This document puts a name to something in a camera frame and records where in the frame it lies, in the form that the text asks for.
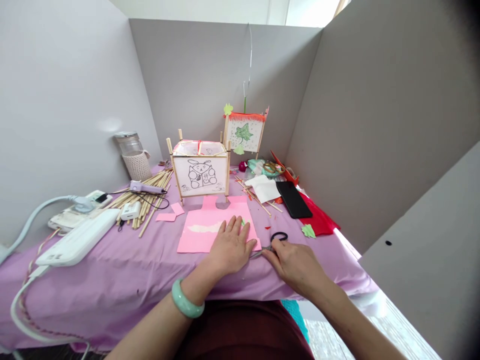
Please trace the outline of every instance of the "red clothing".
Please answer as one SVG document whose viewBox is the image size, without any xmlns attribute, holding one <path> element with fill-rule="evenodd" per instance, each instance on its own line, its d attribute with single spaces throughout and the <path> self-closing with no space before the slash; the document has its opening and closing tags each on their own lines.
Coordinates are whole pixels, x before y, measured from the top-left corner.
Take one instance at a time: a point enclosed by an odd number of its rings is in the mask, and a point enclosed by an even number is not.
<svg viewBox="0 0 480 360">
<path fill-rule="evenodd" d="M 302 332 L 280 301 L 207 301 L 176 359 L 313 359 Z"/>
</svg>

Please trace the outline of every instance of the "power strip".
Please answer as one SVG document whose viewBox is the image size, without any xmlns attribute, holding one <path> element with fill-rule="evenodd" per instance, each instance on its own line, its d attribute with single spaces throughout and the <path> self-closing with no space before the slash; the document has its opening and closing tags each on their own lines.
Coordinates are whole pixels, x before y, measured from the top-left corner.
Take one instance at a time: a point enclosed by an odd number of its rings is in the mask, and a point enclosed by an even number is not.
<svg viewBox="0 0 480 360">
<path fill-rule="evenodd" d="M 107 195 L 106 200 L 104 202 L 97 202 L 96 199 L 100 195 L 103 195 L 104 192 L 100 190 L 95 190 L 89 193 L 86 198 L 90 200 L 90 203 L 93 205 L 95 209 L 101 209 L 105 205 L 107 205 L 110 201 L 112 201 L 112 196 Z M 72 231 L 75 229 L 77 226 L 79 226 L 85 219 L 91 218 L 92 215 L 95 213 L 95 211 L 90 212 L 90 213 L 82 213 L 75 211 L 75 206 L 70 206 L 63 210 L 61 213 L 55 215 L 52 217 L 47 225 L 51 229 L 58 229 L 60 228 L 60 236 L 65 235 L 66 233 Z"/>
<path fill-rule="evenodd" d="M 78 264 L 115 224 L 119 213 L 119 209 L 107 209 L 95 218 L 85 219 L 80 226 L 45 251 L 35 264 L 53 267 Z"/>
</svg>

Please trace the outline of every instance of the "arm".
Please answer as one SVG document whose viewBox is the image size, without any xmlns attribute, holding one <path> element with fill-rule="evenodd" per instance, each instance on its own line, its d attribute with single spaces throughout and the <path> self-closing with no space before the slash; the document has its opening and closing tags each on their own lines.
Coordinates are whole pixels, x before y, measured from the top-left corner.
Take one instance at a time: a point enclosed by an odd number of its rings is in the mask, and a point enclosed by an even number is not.
<svg viewBox="0 0 480 360">
<path fill-rule="evenodd" d="M 263 250 L 280 277 L 325 315 L 356 359 L 405 359 L 328 276 L 310 247 L 274 239 Z"/>
<path fill-rule="evenodd" d="M 203 304 L 215 284 L 225 275 L 238 272 L 249 260 L 256 240 L 246 242 L 250 223 L 240 232 L 242 217 L 224 221 L 210 253 L 181 282 L 185 297 Z M 172 293 L 163 298 L 111 351 L 107 359 L 172 359 L 192 319 L 175 305 Z"/>
</svg>

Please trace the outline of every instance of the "hand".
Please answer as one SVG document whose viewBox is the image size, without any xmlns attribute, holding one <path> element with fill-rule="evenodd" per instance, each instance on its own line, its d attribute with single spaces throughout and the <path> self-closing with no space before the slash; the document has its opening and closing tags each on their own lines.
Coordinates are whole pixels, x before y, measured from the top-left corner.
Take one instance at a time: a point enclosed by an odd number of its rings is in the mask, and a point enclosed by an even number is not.
<svg viewBox="0 0 480 360">
<path fill-rule="evenodd" d="M 309 299 L 330 281 L 309 246 L 273 239 L 271 247 L 276 254 L 263 249 L 262 255 L 297 294 Z"/>
<path fill-rule="evenodd" d="M 222 275 L 234 274 L 243 268 L 257 243 L 255 239 L 247 242 L 250 223 L 247 222 L 240 231 L 241 226 L 241 216 L 233 216 L 228 225 L 226 221 L 222 222 L 210 253 L 205 258 L 205 261 L 217 267 Z"/>
</svg>

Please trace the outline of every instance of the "scissors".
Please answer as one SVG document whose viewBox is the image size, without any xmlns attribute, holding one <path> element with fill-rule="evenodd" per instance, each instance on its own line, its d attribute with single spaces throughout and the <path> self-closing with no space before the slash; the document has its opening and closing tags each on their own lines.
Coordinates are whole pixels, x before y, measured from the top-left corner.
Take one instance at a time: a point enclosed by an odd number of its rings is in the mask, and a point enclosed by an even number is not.
<svg viewBox="0 0 480 360">
<path fill-rule="evenodd" d="M 288 241 L 289 239 L 289 236 L 285 233 L 285 232 L 282 232 L 282 231 L 278 231 L 276 233 L 274 233 L 271 237 L 270 237 L 270 245 L 267 246 L 267 247 L 262 247 L 261 249 L 267 249 L 267 250 L 270 250 L 272 251 L 272 241 L 274 239 L 278 239 L 280 241 Z M 257 251 L 256 253 L 254 253 L 253 255 L 250 256 L 250 259 L 255 259 L 255 258 L 258 258 L 260 255 L 262 255 L 262 252 L 261 251 Z"/>
</svg>

